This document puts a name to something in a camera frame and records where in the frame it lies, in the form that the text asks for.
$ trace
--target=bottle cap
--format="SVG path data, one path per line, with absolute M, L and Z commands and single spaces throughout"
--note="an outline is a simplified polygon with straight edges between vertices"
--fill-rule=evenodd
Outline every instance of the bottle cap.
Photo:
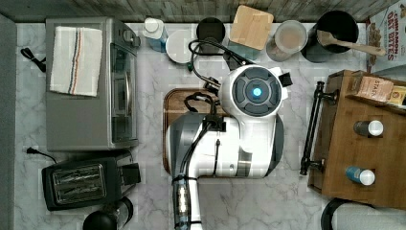
M 150 33 L 155 32 L 159 28 L 159 23 L 154 18 L 147 18 L 145 21 L 146 30 Z
M 370 170 L 364 170 L 359 174 L 359 179 L 363 185 L 372 185 L 375 181 L 375 174 Z
M 383 124 L 379 121 L 371 121 L 368 125 L 368 132 L 372 136 L 379 136 L 383 132 Z
M 143 35 L 147 38 L 159 39 L 164 32 L 164 22 L 155 18 L 147 18 L 144 22 Z

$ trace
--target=wooden shelf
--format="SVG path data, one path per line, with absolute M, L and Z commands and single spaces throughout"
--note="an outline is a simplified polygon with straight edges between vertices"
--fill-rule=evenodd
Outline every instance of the wooden shelf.
M 340 89 L 335 106 L 324 102 L 314 160 L 326 159 L 323 172 L 311 172 L 309 187 L 325 196 L 406 210 L 406 118 L 346 98 L 352 71 L 328 78 L 326 92 Z M 366 138 L 353 131 L 357 121 L 379 120 L 381 138 Z M 373 170 L 375 183 L 363 186 L 346 178 L 348 166 Z

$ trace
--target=black canister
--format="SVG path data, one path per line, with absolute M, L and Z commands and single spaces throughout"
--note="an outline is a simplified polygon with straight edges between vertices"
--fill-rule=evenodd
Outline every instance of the black canister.
M 226 35 L 226 28 L 219 19 L 215 17 L 207 17 L 201 20 L 197 25 L 196 35 L 199 40 L 208 40 L 221 44 Z M 201 52 L 205 54 L 218 52 L 218 48 L 210 44 L 203 44 L 201 48 Z
M 307 60 L 315 63 L 328 61 L 334 54 L 344 53 L 350 49 L 338 45 L 323 46 L 317 36 L 317 30 L 330 32 L 335 38 L 349 42 L 356 42 L 359 33 L 358 26 L 349 13 L 326 12 L 309 31 L 307 44 L 301 50 Z
M 84 220 L 83 230 L 120 230 L 128 223 L 134 213 L 134 207 L 127 197 L 105 205 Z

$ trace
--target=water bottle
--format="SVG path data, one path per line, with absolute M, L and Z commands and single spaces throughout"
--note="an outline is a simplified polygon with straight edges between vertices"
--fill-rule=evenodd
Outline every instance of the water bottle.
M 161 53 L 167 52 L 168 34 L 162 20 L 151 17 L 147 18 L 144 22 L 143 35 L 153 50 Z

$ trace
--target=toaster oven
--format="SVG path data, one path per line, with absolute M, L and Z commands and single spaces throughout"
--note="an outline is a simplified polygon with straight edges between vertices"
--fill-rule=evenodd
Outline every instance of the toaster oven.
M 97 97 L 50 91 L 51 71 L 47 71 L 47 149 L 114 150 L 135 146 L 136 57 L 140 38 L 123 22 L 111 17 L 48 18 L 48 70 L 52 70 L 57 26 L 101 30 L 101 70 Z

